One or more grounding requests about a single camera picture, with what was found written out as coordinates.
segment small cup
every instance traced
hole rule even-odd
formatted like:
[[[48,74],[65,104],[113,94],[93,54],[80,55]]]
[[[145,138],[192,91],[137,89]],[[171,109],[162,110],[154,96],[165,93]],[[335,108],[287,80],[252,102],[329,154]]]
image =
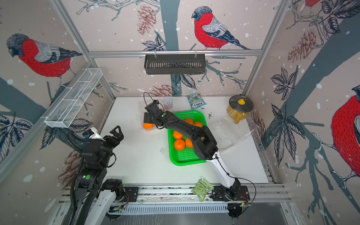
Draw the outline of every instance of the small cup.
[[[164,99],[164,108],[165,110],[169,110],[172,108],[172,100],[171,98],[165,98]]]

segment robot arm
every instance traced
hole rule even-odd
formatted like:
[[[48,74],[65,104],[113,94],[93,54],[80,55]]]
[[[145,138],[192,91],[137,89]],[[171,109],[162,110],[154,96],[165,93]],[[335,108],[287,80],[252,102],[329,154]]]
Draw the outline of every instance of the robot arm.
[[[144,114],[144,123],[153,123],[157,127],[175,130],[193,142],[195,154],[211,164],[220,177],[221,187],[214,190],[210,196],[214,201],[230,201],[244,199],[240,193],[240,181],[235,178],[225,166],[217,148],[217,142],[207,126],[197,127],[179,119],[169,111],[163,112],[154,100],[147,105],[148,111]]]

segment green snack packet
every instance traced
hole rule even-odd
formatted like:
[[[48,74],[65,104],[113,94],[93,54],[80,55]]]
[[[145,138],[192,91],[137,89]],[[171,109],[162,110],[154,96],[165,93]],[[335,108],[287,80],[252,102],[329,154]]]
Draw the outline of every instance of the green snack packet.
[[[191,192],[198,196],[200,202],[203,202],[206,194],[213,189],[214,186],[212,186],[203,176],[201,176]]]

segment wire mesh shelf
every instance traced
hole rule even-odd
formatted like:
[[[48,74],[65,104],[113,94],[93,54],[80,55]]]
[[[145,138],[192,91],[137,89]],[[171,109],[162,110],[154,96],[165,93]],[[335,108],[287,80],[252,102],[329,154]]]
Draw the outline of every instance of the wire mesh shelf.
[[[45,119],[50,127],[69,127],[103,75],[98,68],[83,69],[80,73],[78,81],[65,88],[65,97]]]

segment red bird illustration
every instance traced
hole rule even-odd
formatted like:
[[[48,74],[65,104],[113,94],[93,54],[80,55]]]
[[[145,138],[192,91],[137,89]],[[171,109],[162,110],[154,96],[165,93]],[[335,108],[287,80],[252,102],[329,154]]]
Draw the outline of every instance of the red bird illustration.
[[[200,6],[195,9],[191,18],[194,18],[195,36],[200,43],[207,48],[220,49],[226,45],[236,45],[243,49],[249,49],[239,43],[230,34],[227,27],[220,23],[207,6]]]
[[[351,168],[351,173],[345,178],[338,172],[332,171],[344,182],[342,189],[347,189],[348,179],[360,176],[360,85],[352,90],[356,95],[352,96],[333,116],[331,130],[334,144],[323,143],[319,135],[315,134],[320,144],[335,149]]]
[[[6,42],[12,57],[18,55],[34,72],[45,77],[58,77],[61,84],[61,76],[70,69],[70,64],[82,53],[60,48],[57,45],[44,44],[30,39],[28,36],[17,33],[8,38]]]

